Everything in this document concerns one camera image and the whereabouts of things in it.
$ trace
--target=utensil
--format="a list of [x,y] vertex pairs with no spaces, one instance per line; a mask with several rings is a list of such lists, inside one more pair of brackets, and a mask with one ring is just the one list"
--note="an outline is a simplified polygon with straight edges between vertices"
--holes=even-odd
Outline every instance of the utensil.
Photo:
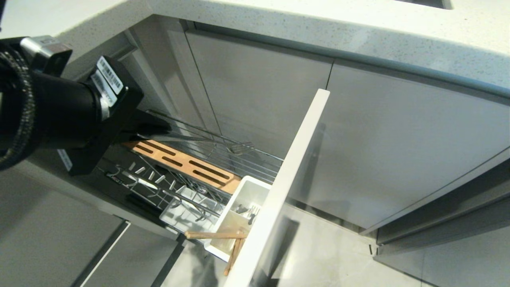
[[228,259],[228,263],[225,267],[225,271],[223,271],[223,274],[225,276],[228,276],[230,269],[232,269],[232,266],[236,262],[237,256],[239,255],[239,252],[241,251],[241,248],[243,247],[245,239],[236,239],[236,242],[234,243],[234,248],[232,249],[232,253],[230,255],[230,258]]
[[218,140],[208,139],[208,138],[201,138],[201,137],[193,137],[193,136],[185,136],[174,132],[169,132],[167,134],[137,134],[139,137],[143,139],[152,139],[156,141],[205,141],[205,142],[212,142],[215,144],[223,145],[225,146],[229,152],[235,154],[235,155],[242,155],[247,152],[250,152],[255,149],[255,145],[253,142],[241,142],[241,143],[225,143]]
[[184,236],[187,239],[244,239],[244,233],[216,233],[216,232],[193,232],[186,231]]

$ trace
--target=gray cabinet door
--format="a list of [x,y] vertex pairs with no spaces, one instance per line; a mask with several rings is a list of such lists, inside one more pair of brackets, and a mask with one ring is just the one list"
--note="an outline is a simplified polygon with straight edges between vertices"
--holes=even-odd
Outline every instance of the gray cabinet door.
[[364,228],[510,146],[508,106],[341,63],[327,89],[310,192],[297,199]]
[[505,227],[427,248],[422,279],[442,287],[508,286],[509,236]]
[[85,287],[151,286],[177,241],[130,225]]
[[333,59],[203,31],[186,36],[222,134],[285,157]]
[[0,182],[0,286],[71,286],[122,222],[14,168]]

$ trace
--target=wire shelf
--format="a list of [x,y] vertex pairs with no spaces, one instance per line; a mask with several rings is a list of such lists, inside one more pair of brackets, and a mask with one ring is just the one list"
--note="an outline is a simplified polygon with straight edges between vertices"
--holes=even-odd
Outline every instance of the wire shelf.
[[[225,144],[241,144],[239,141],[215,134],[168,115],[151,110],[147,112],[168,122],[172,131],[179,134],[224,142]],[[245,154],[235,155],[225,145],[217,142],[162,141],[161,143],[239,177],[252,176],[269,184],[273,183],[283,162],[282,159],[256,148]],[[203,221],[209,215],[219,217],[221,210],[232,196],[170,166],[161,165],[149,157],[134,153],[132,150],[129,150],[130,152],[126,155],[126,150],[129,149],[122,147],[121,151],[111,152],[109,155],[113,159],[109,159],[108,156],[103,157],[103,161],[107,162],[109,167],[98,169],[107,177],[129,188],[132,193],[162,212],[177,208],[183,202],[186,202],[188,206],[192,206],[199,211],[196,221]],[[183,185],[195,192],[193,196],[183,195],[181,192]],[[214,202],[212,206],[202,204],[204,196]]]
[[[169,115],[152,110],[147,112],[168,122],[172,130],[179,134],[224,142],[227,145],[242,144],[240,141],[207,131]],[[256,148],[245,154],[235,155],[228,150],[226,145],[216,142],[163,141],[162,143],[240,177],[252,176],[269,184],[273,183],[283,163],[283,159]]]

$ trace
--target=barcode label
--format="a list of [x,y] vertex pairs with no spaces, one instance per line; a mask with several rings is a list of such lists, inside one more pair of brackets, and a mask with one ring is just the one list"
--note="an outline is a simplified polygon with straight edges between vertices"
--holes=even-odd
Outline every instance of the barcode label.
[[101,74],[108,81],[114,92],[119,94],[124,85],[104,57],[101,57],[97,62],[97,68],[101,71]]
[[112,88],[110,88],[108,83],[106,83],[106,80],[101,74],[101,72],[99,72],[99,70],[96,70],[96,73],[92,74],[90,78],[94,82],[96,88],[101,93],[101,97],[106,99],[108,106],[112,107],[113,105],[115,105],[115,103],[117,102],[117,97],[113,93]]

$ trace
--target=cabinet door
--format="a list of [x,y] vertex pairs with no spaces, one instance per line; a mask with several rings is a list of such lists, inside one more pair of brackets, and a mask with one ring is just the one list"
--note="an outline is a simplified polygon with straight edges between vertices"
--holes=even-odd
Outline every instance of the cabinet door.
[[0,172],[0,286],[71,286],[122,220],[18,167]]
[[152,286],[176,246],[177,241],[130,225],[82,286]]
[[338,62],[328,90],[313,192],[296,199],[364,228],[451,191],[510,146],[502,104]]
[[250,282],[252,285],[265,286],[267,274],[270,274],[269,270],[274,264],[288,222],[282,208],[289,192],[296,192],[304,187],[302,179],[309,172],[309,159],[315,150],[314,139],[319,132],[316,128],[328,97],[328,91],[317,91],[257,220],[228,275],[225,287],[244,287],[249,286]]
[[283,158],[333,59],[203,31],[186,36],[221,133]]

